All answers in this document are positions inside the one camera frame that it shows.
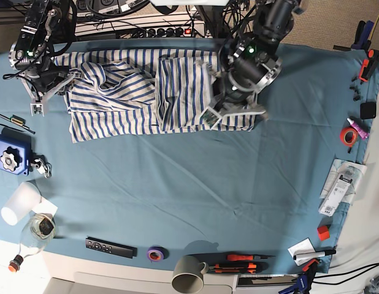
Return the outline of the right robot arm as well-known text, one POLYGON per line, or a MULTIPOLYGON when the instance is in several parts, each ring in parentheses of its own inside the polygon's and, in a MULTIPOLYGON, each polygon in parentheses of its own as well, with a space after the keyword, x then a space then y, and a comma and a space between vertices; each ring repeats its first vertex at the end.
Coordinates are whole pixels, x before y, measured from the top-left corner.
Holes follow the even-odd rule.
POLYGON ((51 98, 70 78, 69 66, 55 64, 75 41, 77 6, 74 1, 32 1, 17 41, 9 51, 15 73, 34 103, 51 98))

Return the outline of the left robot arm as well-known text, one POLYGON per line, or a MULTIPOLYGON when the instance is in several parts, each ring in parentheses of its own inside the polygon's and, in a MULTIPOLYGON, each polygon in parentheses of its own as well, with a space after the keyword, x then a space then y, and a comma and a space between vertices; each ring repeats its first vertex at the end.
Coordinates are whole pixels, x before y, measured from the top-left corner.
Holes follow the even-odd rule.
POLYGON ((225 118, 267 114, 258 94, 280 74, 277 48, 294 26, 293 15, 307 6, 307 1, 258 1, 235 25, 217 54, 220 71, 211 72, 216 80, 202 113, 205 123, 215 128, 225 118))

